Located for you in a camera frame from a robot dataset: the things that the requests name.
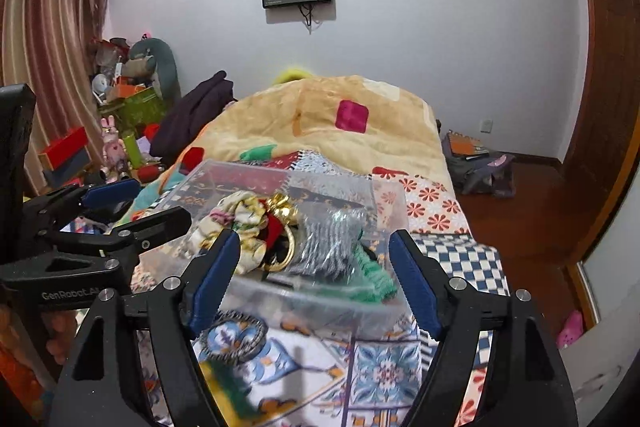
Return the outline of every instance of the power outlet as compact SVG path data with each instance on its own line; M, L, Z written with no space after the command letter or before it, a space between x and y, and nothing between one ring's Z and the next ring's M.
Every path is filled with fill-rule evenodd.
M494 128L493 120L482 120L480 122L480 132L490 133Z

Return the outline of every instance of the striped curtain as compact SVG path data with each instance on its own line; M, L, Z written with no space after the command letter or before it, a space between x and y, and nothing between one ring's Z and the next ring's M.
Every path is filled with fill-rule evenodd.
M37 97L24 162L37 193L46 188L38 152L74 127L84 126L90 156L101 163L90 78L105 12L106 0L0 0L0 86L27 83Z

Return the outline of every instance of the blue and white checkered fabric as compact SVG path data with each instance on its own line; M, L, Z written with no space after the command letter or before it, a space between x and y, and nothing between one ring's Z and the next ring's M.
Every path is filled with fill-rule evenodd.
M462 277L476 289L509 295L500 255L494 247L481 245L469 235L412 234L420 251L439 261L449 277ZM474 368L484 367L491 353L491 331L481 331ZM438 343L420 330L422 368L427 370Z

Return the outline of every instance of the rabbit figurine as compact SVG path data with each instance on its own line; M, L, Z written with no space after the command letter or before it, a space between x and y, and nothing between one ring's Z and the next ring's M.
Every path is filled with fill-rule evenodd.
M109 170L114 169L119 173L128 172L127 153L124 142L118 135L113 115L109 117L109 120L102 118L100 123L102 124L102 159L104 165Z

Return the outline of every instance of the patchwork tablecloth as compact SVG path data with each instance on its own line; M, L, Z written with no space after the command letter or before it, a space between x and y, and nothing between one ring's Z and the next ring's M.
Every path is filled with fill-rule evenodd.
M308 152L261 165L354 175L317 153ZM479 245L468 235L468 224L453 194L441 185L404 172L374 175L397 181L411 194L407 213L412 237L420 251L436 258L450 277L463 277L482 291L507 293L497 251ZM442 235L448 231L458 233ZM134 284L139 285L138 290L145 286L143 278L143 273L136 276ZM251 327L247 325L226 323L209 334L209 347L220 351L234 349L251 334ZM140 337L152 410L157 421L170 425L148 334L141 332ZM464 425L475 416L490 345L490 333L481 335L456 425ZM393 330L378 339L302 330L283 323L280 328L268 331L266 345L253 360L233 369L240 383L236 394L255 411L255 416L243 419L231 411L225 414L225 419L232 427L399 426L436 349L437 343L420 331L410 316L403 317ZM194 350L196 355L200 354L199 345L196 344ZM223 394L218 390L214 397L220 400Z

